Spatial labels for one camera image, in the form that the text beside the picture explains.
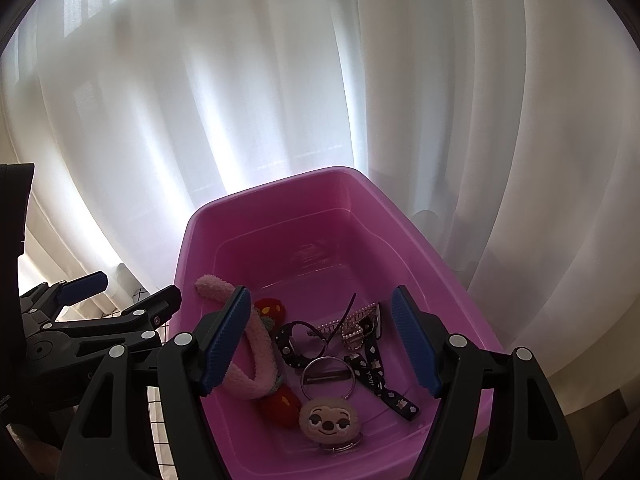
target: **pink plastic bin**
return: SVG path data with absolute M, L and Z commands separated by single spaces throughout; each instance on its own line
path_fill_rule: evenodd
M 182 291 L 182 307 L 172 319 L 172 335 L 192 330 L 204 314 L 220 308 L 196 294 L 194 282 L 203 274 L 246 286 L 254 301 L 279 298 L 287 308 L 287 321 L 321 324 L 338 319 L 354 292 L 354 309 L 382 301 L 380 353 L 386 384 L 420 407 L 418 417 L 407 422 L 357 385 L 350 401 L 364 422 L 364 439 L 356 449 L 331 456 L 299 430 L 269 425 L 251 402 L 217 388 L 203 399 L 203 406 L 234 480 L 399 480 L 409 475 L 438 401 L 416 383 L 390 317 L 388 300 L 398 285 L 406 285 L 418 306 L 440 316 L 450 332 L 465 334 L 481 348 L 502 350 L 420 232 L 376 186 L 349 168 L 300 174 L 200 208 L 180 250 L 175 284 Z M 329 354 L 346 352 L 336 341 Z M 251 373 L 246 341 L 234 361 Z M 295 371 L 283 362 L 279 366 L 287 383 L 306 400 Z M 344 389 L 344 383 L 335 387 Z M 476 432 L 488 425 L 490 401 L 490 393 L 484 392 Z

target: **silver hoop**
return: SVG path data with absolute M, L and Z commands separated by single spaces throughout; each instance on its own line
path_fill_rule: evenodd
M 311 400 L 311 397 L 309 397 L 308 393 L 305 390 L 305 375 L 307 373 L 307 371 L 309 370 L 309 368 L 312 367 L 312 365 L 316 364 L 318 361 L 322 361 L 322 360 L 332 360 L 332 361 L 338 361 L 340 364 L 344 365 L 345 368 L 347 368 L 348 371 L 351 372 L 351 389 L 348 391 L 348 393 L 344 396 L 345 399 L 348 399 L 349 396 L 353 393 L 355 387 L 356 387 L 356 374 L 353 371 L 353 368 L 351 368 L 351 365 L 346 363 L 345 361 L 343 361 L 340 358 L 337 357 L 333 357 L 331 355 L 325 355 L 322 357 L 318 357 L 316 359 L 314 359 L 313 361 L 311 361 L 304 370 L 302 370 L 302 375 L 300 375 L 300 389 L 302 390 L 302 393 L 305 395 L 305 397 L 309 400 Z

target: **curtain fold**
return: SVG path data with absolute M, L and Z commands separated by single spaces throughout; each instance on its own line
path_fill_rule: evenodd
M 640 54 L 605 0 L 38 0 L 1 70 L 36 163 L 31 252 L 107 271 L 119 308 L 118 269 L 170 283 L 201 205 L 335 165 L 412 219 L 506 348 L 573 369 L 565 392 L 640 293 Z

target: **sloth keychain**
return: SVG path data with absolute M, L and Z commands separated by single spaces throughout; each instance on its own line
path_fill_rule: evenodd
M 305 375 L 309 368 L 323 360 L 335 360 L 346 366 L 351 373 L 351 389 L 344 397 L 318 397 L 312 399 L 305 390 Z M 300 387 L 309 399 L 300 409 L 300 430 L 309 439 L 317 442 L 321 449 L 329 452 L 347 451 L 357 446 L 361 439 L 358 412 L 347 401 L 356 385 L 353 368 L 337 357 L 324 356 L 311 361 L 302 372 Z

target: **plush sloth face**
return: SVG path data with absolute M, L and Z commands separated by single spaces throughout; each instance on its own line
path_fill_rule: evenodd
M 318 444 L 345 444 L 360 434 L 358 413 L 342 397 L 319 397 L 300 410 L 300 430 Z

